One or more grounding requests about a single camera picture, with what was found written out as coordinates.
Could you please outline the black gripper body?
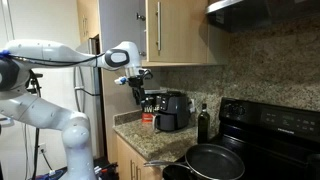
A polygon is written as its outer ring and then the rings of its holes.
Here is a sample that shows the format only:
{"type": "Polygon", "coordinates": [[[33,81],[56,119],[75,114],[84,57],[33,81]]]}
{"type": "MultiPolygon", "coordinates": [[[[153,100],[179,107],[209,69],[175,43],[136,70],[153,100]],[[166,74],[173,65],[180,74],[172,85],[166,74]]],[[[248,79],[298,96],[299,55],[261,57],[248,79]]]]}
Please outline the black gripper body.
{"type": "Polygon", "coordinates": [[[150,69],[139,70],[137,75],[129,78],[128,83],[132,88],[132,94],[137,105],[140,105],[141,102],[145,99],[145,90],[143,87],[144,80],[152,78],[153,74],[150,69]]]}

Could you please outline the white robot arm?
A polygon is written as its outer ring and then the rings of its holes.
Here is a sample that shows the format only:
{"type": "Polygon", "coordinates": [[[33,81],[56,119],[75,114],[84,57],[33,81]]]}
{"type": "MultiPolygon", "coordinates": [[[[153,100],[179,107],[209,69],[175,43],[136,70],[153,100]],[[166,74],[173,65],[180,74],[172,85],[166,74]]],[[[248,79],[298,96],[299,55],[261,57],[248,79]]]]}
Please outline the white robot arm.
{"type": "Polygon", "coordinates": [[[34,68],[99,67],[125,69],[117,84],[129,84],[144,95],[142,67],[135,43],[123,41],[100,55],[84,54],[47,40],[20,39],[8,42],[1,51],[0,112],[13,120],[39,129],[59,130],[65,148],[67,172],[61,180],[96,180],[91,146],[90,121],[82,112],[69,110],[27,91],[26,83],[34,68]]]}

